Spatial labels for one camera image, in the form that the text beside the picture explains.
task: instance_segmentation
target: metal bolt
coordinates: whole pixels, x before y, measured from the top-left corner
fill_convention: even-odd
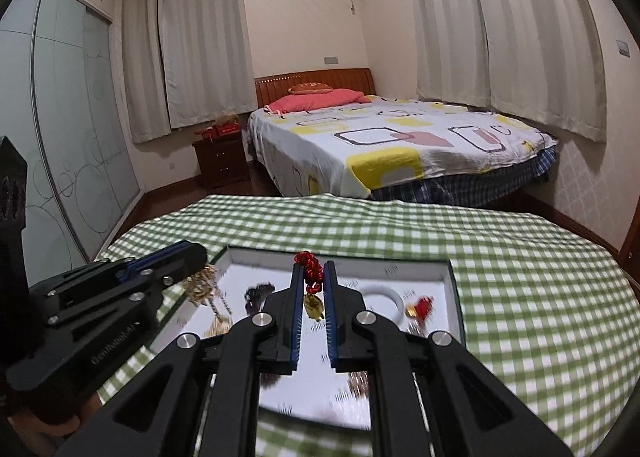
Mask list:
[[[196,336],[191,333],[187,333],[178,336],[177,344],[181,349],[190,349],[191,347],[193,347],[193,345],[196,344],[197,341],[198,339],[196,338]]]
[[[363,325],[371,325],[376,321],[376,315],[371,311],[360,311],[356,314],[356,320]]]
[[[252,318],[252,322],[254,322],[254,325],[257,325],[258,327],[266,327],[272,320],[273,318],[268,312],[258,312]]]
[[[446,347],[453,341],[451,334],[445,331],[435,331],[431,338],[433,339],[433,343],[440,347]]]

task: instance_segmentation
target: necklace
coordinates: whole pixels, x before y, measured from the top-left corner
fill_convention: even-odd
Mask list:
[[[205,335],[215,336],[217,334],[223,334],[233,325],[233,313],[225,296],[222,291],[220,291],[217,275],[218,272],[216,268],[207,264],[201,271],[194,273],[194,275],[182,281],[182,286],[191,303],[203,305],[204,302],[207,302],[213,311],[214,321]],[[215,304],[216,299],[222,302],[228,316],[220,313]]]

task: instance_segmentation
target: pillow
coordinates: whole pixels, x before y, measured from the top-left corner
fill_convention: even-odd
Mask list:
[[[289,114],[290,112],[308,112],[341,104],[370,102],[362,92],[356,92],[349,88],[336,88],[325,94],[290,94],[273,101],[265,108],[273,114]]]
[[[326,94],[333,89],[323,83],[299,83],[289,89],[289,94]]]

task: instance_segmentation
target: wooden floor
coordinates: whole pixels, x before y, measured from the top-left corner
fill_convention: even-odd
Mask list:
[[[118,239],[136,224],[140,224],[140,222],[181,210],[189,204],[204,199],[209,194],[255,195],[266,197],[277,197],[280,195],[262,164],[259,162],[250,162],[249,174],[251,176],[251,180],[249,181],[220,186],[219,188],[209,191],[200,185],[198,177],[194,177],[147,192],[118,230],[114,240]]]

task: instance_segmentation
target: red box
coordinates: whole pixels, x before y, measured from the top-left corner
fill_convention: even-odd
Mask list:
[[[240,132],[240,125],[236,122],[230,122],[227,124],[221,124],[216,127],[220,135],[229,135],[230,133]]]
[[[211,139],[213,137],[218,137],[218,129],[214,126],[205,128],[205,130],[200,130],[199,132],[196,132],[196,133],[200,135],[203,139]]]

